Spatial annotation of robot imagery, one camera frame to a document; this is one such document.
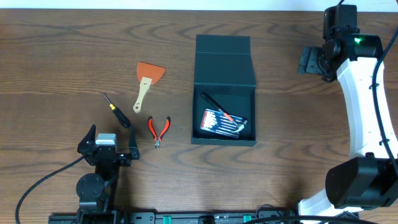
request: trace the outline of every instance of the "white backdrop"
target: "white backdrop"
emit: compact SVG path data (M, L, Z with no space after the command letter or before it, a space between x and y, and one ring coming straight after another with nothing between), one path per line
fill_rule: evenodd
M0 8L324 11L340 0L0 0ZM398 12L397 0L346 0L362 12Z

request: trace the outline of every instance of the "black screwdriver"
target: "black screwdriver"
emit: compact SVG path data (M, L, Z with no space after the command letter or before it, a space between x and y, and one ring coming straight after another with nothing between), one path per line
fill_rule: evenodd
M120 124L125 127L125 128L129 128L130 127L130 121L129 118L127 118L122 111L115 107L113 105L113 103L109 100L109 98L105 95L105 93L103 93L103 95L105 96L105 99L109 102L109 106L111 107L113 113L116 115L116 117L118 118Z

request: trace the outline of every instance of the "box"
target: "box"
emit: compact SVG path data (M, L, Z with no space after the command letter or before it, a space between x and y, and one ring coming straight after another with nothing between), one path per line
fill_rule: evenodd
M191 144L254 146L257 143L255 90L250 37L197 35ZM248 120L239 139L200 129L205 109L216 109L200 96L202 92L229 114Z

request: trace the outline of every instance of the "box lid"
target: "box lid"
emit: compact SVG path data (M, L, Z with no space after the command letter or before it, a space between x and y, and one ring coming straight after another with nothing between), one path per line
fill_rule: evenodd
M198 34L194 82L256 87L250 37Z

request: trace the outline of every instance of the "pliers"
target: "pliers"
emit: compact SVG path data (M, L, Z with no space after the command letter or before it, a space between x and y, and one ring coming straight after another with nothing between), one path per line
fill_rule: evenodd
M162 141L163 135L167 132L167 130L169 130L170 127L170 117L166 118L166 125L164 126L162 132L160 133L160 135L158 136L156 134L156 131L154 129L154 126L152 125L152 116L149 116L148 118L148 128L150 133L153 135L154 137L154 141L155 141L155 149L159 149L160 148L160 142Z

